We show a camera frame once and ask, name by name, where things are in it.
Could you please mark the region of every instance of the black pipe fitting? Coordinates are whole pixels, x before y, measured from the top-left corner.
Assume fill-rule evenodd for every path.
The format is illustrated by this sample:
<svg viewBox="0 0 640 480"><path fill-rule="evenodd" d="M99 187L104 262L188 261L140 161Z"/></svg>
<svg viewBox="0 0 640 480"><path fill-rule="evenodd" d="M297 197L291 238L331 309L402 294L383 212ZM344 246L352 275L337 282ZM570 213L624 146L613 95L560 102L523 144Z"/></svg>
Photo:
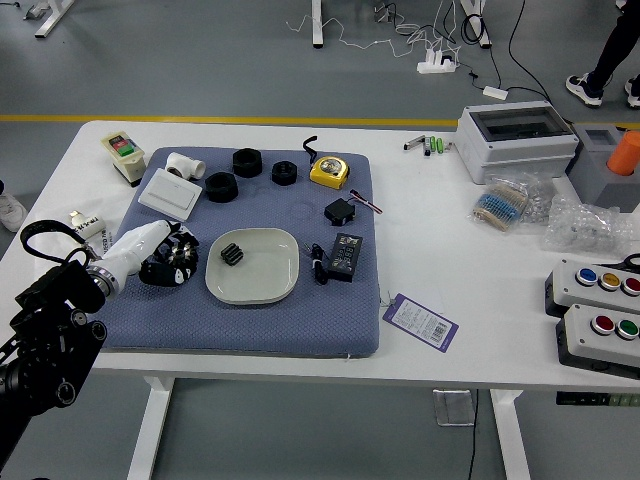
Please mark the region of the black pipe fitting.
<svg viewBox="0 0 640 480"><path fill-rule="evenodd" d="M271 180L282 187L296 183L297 177L298 167L291 162L278 162L271 169Z"/></svg>
<svg viewBox="0 0 640 480"><path fill-rule="evenodd" d="M252 178L262 173L262 154L253 148L243 148L233 154L233 173Z"/></svg>
<svg viewBox="0 0 640 480"><path fill-rule="evenodd" d="M214 173L204 184L207 196L212 202L227 203L238 196L238 183L231 173Z"/></svg>

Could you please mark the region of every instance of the gray floor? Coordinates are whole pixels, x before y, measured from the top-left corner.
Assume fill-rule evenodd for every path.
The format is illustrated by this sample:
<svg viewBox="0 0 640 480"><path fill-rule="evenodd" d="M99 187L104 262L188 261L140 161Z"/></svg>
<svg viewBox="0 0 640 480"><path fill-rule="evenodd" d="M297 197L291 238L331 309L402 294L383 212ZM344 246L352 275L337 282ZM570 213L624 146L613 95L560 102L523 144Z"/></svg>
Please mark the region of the gray floor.
<svg viewBox="0 0 640 480"><path fill-rule="evenodd" d="M405 52L403 39L390 25L371 20L375 3L325 0L323 15L342 22L344 40L367 45L392 38L396 52ZM438 8L433 0L397 3L409 23L429 23ZM539 88L509 56L521 3L487 3L484 17L500 86ZM615 73L599 110L585 108L563 86L567 76L594 67L618 15L614 3L530 0L512 53L543 83L567 120L637 128L640 112L625 106L622 91L624 81L638 73L637 51ZM468 68L419 75L420 47L401 58L394 58L385 43L366 50L349 47L340 43L335 21L325 27L324 48L313 49L308 20L300 33L285 23L298 27L310 0L77 0L44 40L33 36L39 22L22 20L28 6L0 6L0 178L29 207L82 122L91 118L241 117L255 122L265 117L266 123L281 123L288 117L284 123L321 126L322 119L332 119L358 128L401 128L399 121L407 121L411 128L422 122L445 130L464 106L497 102L471 86ZM459 25L460 8L457 19ZM440 22L437 28L442 31ZM489 51L455 37L462 45L460 61L479 75L476 83L497 87ZM513 90L508 101L538 99ZM19 115L35 117L13 117ZM0 252L12 239L0 229ZM3 478L124 478L146 393L141 379L91 376L76 405L34 419ZM563 455L590 458L584 447L596 448L606 429L595 422L602 410L580 410L574 415L583 418L576 423L565 414L567 407L553 405L551 394L532 395L542 400L528 401L525 394L518 407L526 419L523 436L532 477L607 476L579 461L561 460ZM428 390L185 380L177 384L174 397L156 478L466 476L470 431L444 433L436 427ZM392 402L397 408L390 408ZM486 392L481 402L482 441L473 478L500 478L504 473ZM620 412L607 415L624 418ZM569 432L567 439L579 435L584 442L549 442L547 418L553 418L555 429ZM346 422L353 422L352 428L344 428ZM616 436L633 439L623 423L609 430L612 441ZM628 472L619 459L609 465L608 477L631 478Z"/></svg>

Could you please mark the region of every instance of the blue padded mat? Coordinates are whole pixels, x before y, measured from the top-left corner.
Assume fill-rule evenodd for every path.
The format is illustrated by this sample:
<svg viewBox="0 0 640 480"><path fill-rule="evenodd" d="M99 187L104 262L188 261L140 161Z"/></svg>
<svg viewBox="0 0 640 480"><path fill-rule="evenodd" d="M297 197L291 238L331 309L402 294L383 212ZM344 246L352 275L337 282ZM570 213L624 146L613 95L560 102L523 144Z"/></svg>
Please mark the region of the blue padded mat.
<svg viewBox="0 0 640 480"><path fill-rule="evenodd" d="M167 156L178 152L207 164L201 180L216 172L232 172L235 149L167 147L157 150L124 217L118 238L127 230L166 218L138 203L138 197ZM380 296L376 263L374 213L356 203L356 217L343 227L331 226L324 208L338 198L348 199L355 189L373 201L371 172L366 157L338 155L350 166L342 190L309 180L309 155L300 151L262 151L263 171L254 178L237 177L239 195L229 203L210 202L202 192L184 222L200 242L195 275L184 285L162 288L145 285L137 276L115 301L109 301L93 318L108 329L105 348L220 350L268 352L295 356L366 356L375 352L379 339ZM298 167L298 179L282 187L271 181L271 168L288 160ZM229 305L209 292L205 271L209 249L222 234L239 228L280 228L298 242L300 274L291 293L266 305ZM338 232L363 237L352 283L329 280L318 285L311 257L304 244L319 244L331 254Z"/></svg>

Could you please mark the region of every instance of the green button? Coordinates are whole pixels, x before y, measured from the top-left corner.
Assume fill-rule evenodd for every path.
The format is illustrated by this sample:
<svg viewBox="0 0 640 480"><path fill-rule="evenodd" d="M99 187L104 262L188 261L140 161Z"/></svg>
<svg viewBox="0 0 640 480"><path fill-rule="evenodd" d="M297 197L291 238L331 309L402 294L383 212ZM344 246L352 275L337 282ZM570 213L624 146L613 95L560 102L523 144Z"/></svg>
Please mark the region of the green button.
<svg viewBox="0 0 640 480"><path fill-rule="evenodd" d="M638 327L631 320L622 320L619 324L620 330L624 333L635 336L638 335Z"/></svg>
<svg viewBox="0 0 640 480"><path fill-rule="evenodd" d="M131 144L127 143L126 145L120 147L118 149L118 154L121 157L126 157L127 155L130 155L133 153L133 147L131 146Z"/></svg>

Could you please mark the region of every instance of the table leg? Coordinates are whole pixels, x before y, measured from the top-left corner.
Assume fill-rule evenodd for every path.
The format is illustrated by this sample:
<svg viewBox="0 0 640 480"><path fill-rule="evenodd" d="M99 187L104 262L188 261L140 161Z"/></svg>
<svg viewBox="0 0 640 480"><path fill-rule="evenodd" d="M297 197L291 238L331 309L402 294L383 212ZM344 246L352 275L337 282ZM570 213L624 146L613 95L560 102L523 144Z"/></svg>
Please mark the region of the table leg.
<svg viewBox="0 0 640 480"><path fill-rule="evenodd" d="M36 32L36 38L45 38L49 35L49 32L56 26L56 23L60 21L62 16L67 13L69 7L73 5L75 0L47 0L51 7L51 15L42 24L40 29Z"/></svg>
<svg viewBox="0 0 640 480"><path fill-rule="evenodd" d="M311 0L311 18L313 22L313 46L322 48L322 0Z"/></svg>
<svg viewBox="0 0 640 480"><path fill-rule="evenodd" d="M462 9L467 15L480 15L482 16L482 10L484 9L487 0L460 0L460 5L462 5ZM476 36L480 36L482 29L480 27L480 19L477 17L473 17L469 20L473 31L476 33ZM489 48L491 46L491 40L489 40L489 35L487 32L482 32L482 36L480 37L480 46L482 48Z"/></svg>
<svg viewBox="0 0 640 480"><path fill-rule="evenodd" d="M516 406L513 403L521 393L522 390L491 390L507 480L531 480Z"/></svg>
<svg viewBox="0 0 640 480"><path fill-rule="evenodd" d="M151 385L151 392L140 426L136 449L133 452L128 480L151 478L175 380L173 377L144 377L144 379Z"/></svg>

